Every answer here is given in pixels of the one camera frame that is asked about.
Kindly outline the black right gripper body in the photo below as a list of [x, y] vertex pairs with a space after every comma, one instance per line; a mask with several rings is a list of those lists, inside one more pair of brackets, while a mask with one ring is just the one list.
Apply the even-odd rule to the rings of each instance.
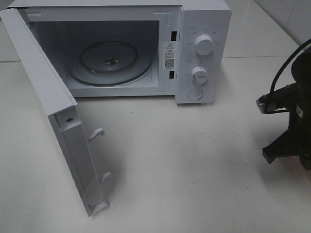
[[289, 125], [281, 135], [278, 157], [297, 156], [305, 169], [311, 167], [311, 95], [297, 84], [287, 85], [278, 107], [289, 112]]

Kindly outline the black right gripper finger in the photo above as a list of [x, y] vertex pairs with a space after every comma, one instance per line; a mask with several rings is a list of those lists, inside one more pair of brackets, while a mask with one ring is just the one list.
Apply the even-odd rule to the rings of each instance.
[[270, 145], [262, 149], [262, 155], [271, 164], [276, 158], [301, 155], [293, 135], [287, 130]]

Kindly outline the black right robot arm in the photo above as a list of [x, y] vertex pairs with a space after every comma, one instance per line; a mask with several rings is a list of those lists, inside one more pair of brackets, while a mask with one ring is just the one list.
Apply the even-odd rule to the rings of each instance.
[[291, 73], [295, 83], [274, 91], [271, 101], [269, 94], [257, 100], [257, 106], [264, 114], [273, 114], [277, 109], [284, 108], [289, 113], [288, 129], [273, 143], [262, 149], [263, 157], [268, 163], [276, 158], [299, 157], [301, 165], [306, 170], [311, 169], [311, 52], [300, 54], [293, 62]]

